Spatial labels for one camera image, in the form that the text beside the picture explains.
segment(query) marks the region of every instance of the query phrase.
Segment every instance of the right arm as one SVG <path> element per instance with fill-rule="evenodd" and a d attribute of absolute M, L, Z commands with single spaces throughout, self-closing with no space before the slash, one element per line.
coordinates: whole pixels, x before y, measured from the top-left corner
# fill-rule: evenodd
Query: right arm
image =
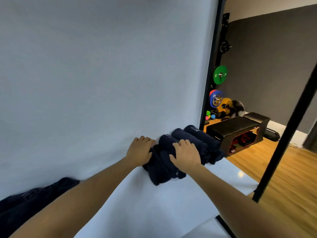
<path fill-rule="evenodd" d="M 204 190 L 237 237 L 299 237 L 289 227 L 268 215 L 256 202 L 205 168 L 194 144 L 180 140 L 179 144 L 174 143 L 173 146 L 177 159 L 170 155 L 172 163 Z"/>

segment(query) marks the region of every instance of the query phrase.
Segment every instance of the green weight plate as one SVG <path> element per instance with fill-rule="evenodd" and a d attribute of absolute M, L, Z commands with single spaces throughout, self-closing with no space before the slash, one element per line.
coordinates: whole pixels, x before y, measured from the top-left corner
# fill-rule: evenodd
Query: green weight plate
<path fill-rule="evenodd" d="M 214 71 L 214 82 L 215 84 L 222 84 L 227 77 L 227 67 L 218 66 Z"/>

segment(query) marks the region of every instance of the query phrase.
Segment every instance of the left arm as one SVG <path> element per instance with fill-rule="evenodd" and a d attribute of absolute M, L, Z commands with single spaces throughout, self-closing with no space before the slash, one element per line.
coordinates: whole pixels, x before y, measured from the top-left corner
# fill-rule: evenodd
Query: left arm
<path fill-rule="evenodd" d="M 116 164 L 70 189 L 23 224 L 10 238 L 69 238 L 97 213 L 121 181 L 137 166 L 148 163 L 155 140 L 135 138 Z"/>

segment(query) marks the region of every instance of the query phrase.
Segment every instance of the beige wall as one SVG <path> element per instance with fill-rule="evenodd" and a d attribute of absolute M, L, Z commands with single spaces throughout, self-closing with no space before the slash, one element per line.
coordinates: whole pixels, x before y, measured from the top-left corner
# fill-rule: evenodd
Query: beige wall
<path fill-rule="evenodd" d="M 317 0 L 227 0 L 224 13 L 230 12 L 229 22 L 317 4 Z"/>

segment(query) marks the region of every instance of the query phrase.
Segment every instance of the person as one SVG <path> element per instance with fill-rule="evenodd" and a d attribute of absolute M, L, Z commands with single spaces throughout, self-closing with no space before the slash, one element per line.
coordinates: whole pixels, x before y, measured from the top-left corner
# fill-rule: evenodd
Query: person
<path fill-rule="evenodd" d="M 155 140 L 135 138 L 126 156 L 116 164 L 70 189 L 23 224 L 10 238 L 74 237 L 97 213 L 121 181 L 137 166 L 151 158 Z M 215 204 L 236 237 L 299 237 L 261 207 L 227 184 L 200 161 L 194 144 L 188 140 L 174 143 L 176 157 L 171 162 L 187 173 Z"/>

